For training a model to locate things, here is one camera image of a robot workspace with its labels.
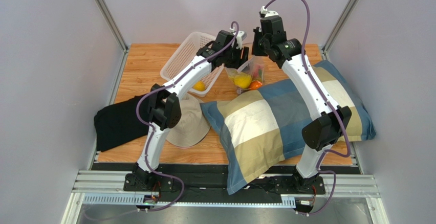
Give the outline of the clear zip top bag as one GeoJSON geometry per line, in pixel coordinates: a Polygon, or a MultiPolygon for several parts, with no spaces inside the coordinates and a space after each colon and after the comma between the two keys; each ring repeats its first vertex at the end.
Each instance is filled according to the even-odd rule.
{"type": "Polygon", "coordinates": [[[251,57],[238,69],[225,68],[225,71],[238,95],[264,85],[265,63],[261,57],[251,57]]]}

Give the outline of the yellow fake fruit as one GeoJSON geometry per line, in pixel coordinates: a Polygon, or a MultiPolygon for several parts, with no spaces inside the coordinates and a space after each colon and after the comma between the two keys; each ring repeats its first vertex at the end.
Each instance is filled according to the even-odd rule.
{"type": "Polygon", "coordinates": [[[193,89],[198,92],[203,92],[206,90],[206,85],[204,84],[203,81],[200,80],[193,86],[193,89]]]}

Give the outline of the yellow fake lemon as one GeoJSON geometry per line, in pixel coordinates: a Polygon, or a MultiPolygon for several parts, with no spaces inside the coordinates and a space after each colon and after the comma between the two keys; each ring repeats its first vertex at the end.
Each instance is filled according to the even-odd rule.
{"type": "Polygon", "coordinates": [[[234,76],[233,82],[237,87],[241,89],[247,89],[252,82],[252,77],[251,75],[240,73],[234,76]]]}

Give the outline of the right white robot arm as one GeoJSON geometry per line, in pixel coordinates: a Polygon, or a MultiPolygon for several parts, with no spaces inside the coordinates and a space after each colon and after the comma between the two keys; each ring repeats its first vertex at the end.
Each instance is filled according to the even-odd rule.
{"type": "Polygon", "coordinates": [[[319,177],[320,163],[343,136],[352,112],[340,106],[323,87],[310,66],[306,52],[296,38],[287,38],[282,18],[275,11],[260,15],[254,30],[252,55],[267,56],[291,79],[309,110],[312,122],[302,129],[305,147],[293,172],[291,186],[304,193],[319,177]]]}

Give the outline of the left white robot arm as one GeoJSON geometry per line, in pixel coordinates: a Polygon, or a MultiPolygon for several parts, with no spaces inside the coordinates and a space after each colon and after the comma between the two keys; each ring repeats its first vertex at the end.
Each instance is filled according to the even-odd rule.
{"type": "Polygon", "coordinates": [[[199,48],[175,77],[163,85],[155,84],[136,107],[138,120],[149,127],[147,141],[132,173],[126,175],[128,186],[150,190],[157,185],[155,170],[166,138],[181,119],[180,101],[203,77],[222,65],[238,68],[248,60],[243,46],[245,31],[221,30],[214,40],[199,48]]]}

